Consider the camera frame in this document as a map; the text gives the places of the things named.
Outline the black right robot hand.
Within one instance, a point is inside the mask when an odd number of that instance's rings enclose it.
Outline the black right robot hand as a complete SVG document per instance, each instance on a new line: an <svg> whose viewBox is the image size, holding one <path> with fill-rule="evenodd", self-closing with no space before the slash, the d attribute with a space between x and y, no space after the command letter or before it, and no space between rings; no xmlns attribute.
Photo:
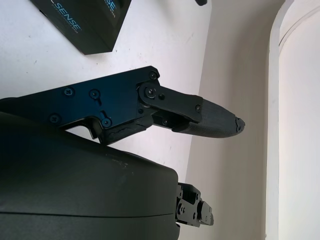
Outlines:
<svg viewBox="0 0 320 240"><path fill-rule="evenodd" d="M207 138L245 122L152 66L0 101L3 240L176 240L211 207L172 168L111 148L156 125Z"/></svg>

